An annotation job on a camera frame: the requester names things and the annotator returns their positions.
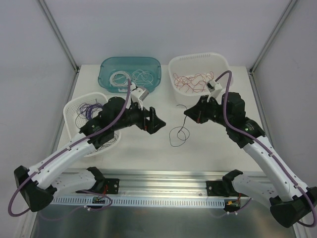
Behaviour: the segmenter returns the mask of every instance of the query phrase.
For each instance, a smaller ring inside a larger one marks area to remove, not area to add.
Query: blue basket
[[[149,92],[154,91],[161,79],[160,63],[155,58],[111,57],[100,66],[99,85],[111,93],[126,93],[127,86],[114,86],[110,83],[110,77],[118,71],[129,73],[132,82],[135,82],[137,86],[145,87]],[[118,74],[115,79],[116,84],[123,84],[126,81],[126,77],[122,74]]]

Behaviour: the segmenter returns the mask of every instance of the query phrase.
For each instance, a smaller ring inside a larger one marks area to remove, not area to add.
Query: silver metal surface
[[[166,197],[130,197],[108,195],[112,200],[112,206],[124,207],[191,207],[191,208],[224,208],[224,199],[217,198],[166,198]],[[67,195],[55,198],[51,205],[72,205],[72,206],[100,206],[94,203],[98,196],[89,195]],[[103,205],[110,204],[110,200],[99,198],[104,201]]]
[[[261,63],[263,57],[265,56],[265,54],[267,53],[268,49],[270,48],[271,44],[273,43],[273,41],[275,40],[278,32],[280,31],[281,27],[283,26],[283,24],[285,23],[287,17],[290,15],[290,13],[293,11],[294,6],[296,5],[296,3],[299,0],[290,0],[290,2],[288,3],[287,7],[285,8],[285,10],[283,11],[281,17],[279,18],[279,20],[277,21],[277,24],[275,25],[275,27],[273,28],[270,36],[268,37],[268,39],[266,40],[263,48],[260,51],[259,56],[257,57],[254,65],[251,68],[251,73],[254,73],[256,71],[256,69],[258,68],[259,64]]]
[[[66,216],[74,206],[50,205],[47,218]],[[38,217],[32,238],[294,238],[262,205],[214,218],[224,211],[202,208],[110,207],[101,212],[79,209],[61,221]]]
[[[65,42],[65,40],[64,40],[64,38],[62,36],[62,34],[61,34],[61,32],[60,32],[60,30],[59,30],[59,28],[58,28],[58,26],[57,26],[57,24],[56,24],[56,22],[55,22],[55,20],[54,20],[54,18],[52,16],[51,12],[50,12],[50,10],[49,10],[45,0],[37,0],[37,2],[39,3],[41,9],[43,10],[43,13],[46,16],[46,18],[48,20],[48,23],[50,24],[51,28],[53,29],[53,31],[54,31],[54,33],[55,33],[60,45],[62,46],[62,48],[63,48],[63,50],[64,50],[64,52],[65,52],[65,54],[66,54],[66,56],[67,56],[67,58],[69,60],[69,62],[71,63],[71,65],[74,68],[74,70],[77,72],[79,67],[76,64],[76,61],[75,61],[73,55],[71,54],[71,52],[70,52],[70,50],[69,50],[69,48],[68,48],[68,46],[67,46],[67,44],[66,44],[66,42]]]
[[[77,173],[79,170],[67,170]],[[206,181],[222,180],[227,172],[173,172],[100,170],[106,178],[120,179],[119,195],[132,197],[207,198]],[[264,173],[246,173],[262,183]]]

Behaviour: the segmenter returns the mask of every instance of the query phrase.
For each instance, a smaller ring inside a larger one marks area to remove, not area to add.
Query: gray wall
[[[47,0],[79,64],[218,52],[251,67],[289,0]]]
[[[13,171],[49,154],[74,71],[35,0],[1,2],[0,38],[0,237],[10,238]],[[18,195],[13,211],[24,205]]]
[[[316,0],[299,1],[255,73],[274,146],[309,186],[317,186],[316,12]]]

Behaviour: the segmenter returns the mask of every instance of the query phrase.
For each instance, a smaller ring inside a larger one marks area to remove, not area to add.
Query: white plastic basket
[[[78,108],[83,104],[94,104],[96,103],[105,104],[108,100],[107,97],[102,93],[89,93],[86,95],[83,95],[81,97],[75,98],[71,101],[69,101],[63,110],[63,115],[65,119],[65,125],[68,132],[69,139],[74,137],[75,134],[79,132],[79,128],[86,124],[87,120],[83,117],[78,116]],[[93,114],[93,117],[95,117],[98,114],[98,112],[95,112]],[[101,147],[100,149],[96,150],[96,152],[93,152],[89,155],[86,155],[85,157],[91,157],[98,155],[100,153],[103,153],[106,150],[111,149],[114,147],[119,140],[121,139],[121,132],[115,132],[115,138],[116,140],[109,141],[106,143],[106,145],[109,145],[107,147]]]
[[[201,53],[186,56],[178,56],[173,58],[168,64],[169,77],[172,83],[175,99],[179,104],[186,106],[195,105],[202,95],[207,95],[206,92],[184,92],[174,84],[174,74],[178,76],[194,76],[195,74],[207,74],[213,72],[214,79],[220,76],[223,72],[229,70],[229,64],[225,57],[217,53]],[[228,76],[224,76],[219,80],[223,88],[226,87]]]

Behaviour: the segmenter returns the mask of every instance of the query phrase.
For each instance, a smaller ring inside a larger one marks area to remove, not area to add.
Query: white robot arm
[[[28,169],[23,166],[15,169],[16,185],[31,211],[42,210],[54,198],[71,192],[85,189],[102,193],[106,179],[96,167],[90,167],[79,174],[62,177],[59,175],[85,155],[112,140],[117,130],[136,125],[153,134],[166,125],[157,117],[154,108],[147,110],[143,107],[143,100],[149,92],[134,84],[131,89],[129,108],[125,108],[127,100],[120,97],[110,98],[103,105],[102,111],[81,127],[79,133],[65,146]],[[9,204],[9,214],[16,216],[11,212],[12,202]]]
[[[220,105],[215,99],[222,89],[217,81],[227,73],[229,80]],[[315,218],[317,187],[309,188],[301,181],[273,149],[260,126],[246,117],[245,102],[238,93],[229,92],[231,75],[228,70],[208,82],[210,94],[201,96],[198,103],[184,114],[197,123],[212,120],[224,126],[230,139],[257,162],[273,187],[234,170],[223,177],[220,186],[212,186],[212,191],[221,196],[245,194],[269,208],[273,217],[285,227],[292,226],[309,212],[313,212]]]

